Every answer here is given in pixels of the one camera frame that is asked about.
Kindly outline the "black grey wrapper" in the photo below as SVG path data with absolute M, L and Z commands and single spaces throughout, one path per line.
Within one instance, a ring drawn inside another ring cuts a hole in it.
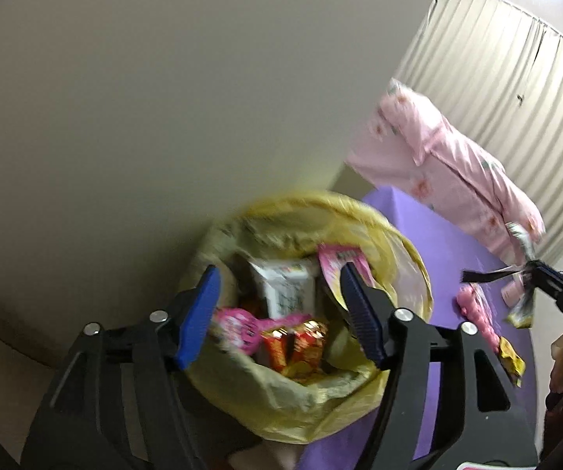
M 508 229 L 512 241 L 518 244 L 525 261 L 522 264 L 510 265 L 506 268 L 495 269 L 495 271 L 487 273 L 464 269 L 461 274 L 461 282 L 491 283 L 508 276 L 516 279 L 516 284 L 521 285 L 521 293 L 515 304 L 511 306 L 511 310 L 505 320 L 516 329 L 529 329 L 532 327 L 534 315 L 535 286 L 533 285 L 533 268 L 538 264 L 535 247 L 530 233 L 523 226 L 516 222 L 508 222 L 505 224 L 505 227 Z

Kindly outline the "yellow red wafer bag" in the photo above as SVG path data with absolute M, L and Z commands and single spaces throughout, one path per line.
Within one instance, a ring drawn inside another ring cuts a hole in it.
M 499 338 L 497 355 L 513 385 L 520 387 L 521 383 L 523 383 L 523 376 L 525 375 L 527 365 L 505 337 Z

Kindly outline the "red snack wrapper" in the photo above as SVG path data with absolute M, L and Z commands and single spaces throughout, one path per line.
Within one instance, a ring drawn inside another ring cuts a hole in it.
M 291 380 L 307 380 L 320 370 L 327 335 L 327 326 L 316 319 L 263 332 L 268 366 Z

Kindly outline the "white green milk carton pack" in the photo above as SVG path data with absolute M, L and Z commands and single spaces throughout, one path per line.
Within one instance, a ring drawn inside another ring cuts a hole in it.
M 250 261 L 250 270 L 272 319 L 315 313 L 315 285 L 320 269 L 312 258 L 254 260 Z

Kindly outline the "yellow trash bag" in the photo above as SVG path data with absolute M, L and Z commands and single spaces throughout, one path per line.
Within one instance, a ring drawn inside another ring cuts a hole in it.
M 378 210 L 332 192 L 280 196 L 214 224 L 184 273 L 208 266 L 221 293 L 186 370 L 205 399 L 255 435 L 306 445 L 381 401 L 387 375 L 362 350 L 342 267 L 422 319 L 433 310 L 422 257 Z

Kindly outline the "pink cylindrical cup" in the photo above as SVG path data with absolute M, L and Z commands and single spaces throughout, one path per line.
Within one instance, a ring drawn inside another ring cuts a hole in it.
M 523 276 L 514 274 L 509 283 L 501 289 L 501 297 L 505 305 L 512 308 L 517 304 L 525 293 L 525 285 L 523 284 Z

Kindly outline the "purple table mat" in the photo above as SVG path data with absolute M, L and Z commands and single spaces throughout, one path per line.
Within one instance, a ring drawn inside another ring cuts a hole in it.
M 378 188 L 363 200 L 384 214 L 412 242 L 422 257 L 430 277 L 433 296 L 430 323 L 438 327 L 458 328 L 463 318 L 456 309 L 454 298 L 460 290 L 462 269 L 490 271 L 505 265 L 459 227 L 417 202 L 411 195 L 394 187 Z M 500 293 L 504 283 L 505 281 L 498 281 L 483 286 L 484 295 L 493 311 L 494 322 L 499 326 L 500 317 L 507 313 Z M 516 387 L 516 396 L 518 404 L 523 406 L 527 413 L 531 432 L 529 438 L 533 440 L 536 421 L 536 377 L 531 336 L 526 330 L 515 330 L 511 327 L 499 327 L 496 330 L 502 332 L 527 364 L 521 388 Z M 430 365 L 424 413 L 414 457 L 422 457 L 430 451 L 440 388 L 438 367 L 438 364 Z M 310 443 L 295 469 L 355 468 L 376 415 L 375 412 L 370 413 L 337 434 Z

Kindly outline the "pink caterpillar toy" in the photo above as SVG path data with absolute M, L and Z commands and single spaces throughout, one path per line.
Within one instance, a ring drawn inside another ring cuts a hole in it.
M 461 315 L 477 327 L 493 352 L 498 353 L 500 336 L 494 328 L 493 314 L 483 288 L 477 283 L 463 284 L 456 294 L 456 304 Z

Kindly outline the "beige pleated curtain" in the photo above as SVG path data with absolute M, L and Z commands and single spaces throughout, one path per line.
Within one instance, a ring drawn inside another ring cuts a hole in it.
M 493 154 L 563 255 L 563 35 L 505 0 L 434 0 L 396 79 Z

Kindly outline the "pink floral bed duvet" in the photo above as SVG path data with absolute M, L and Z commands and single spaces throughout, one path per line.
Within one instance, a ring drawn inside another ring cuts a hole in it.
M 501 162 L 397 79 L 353 141 L 346 165 L 375 187 L 411 195 L 505 263 L 525 261 L 509 223 L 525 228 L 533 242 L 545 235 L 538 207 Z

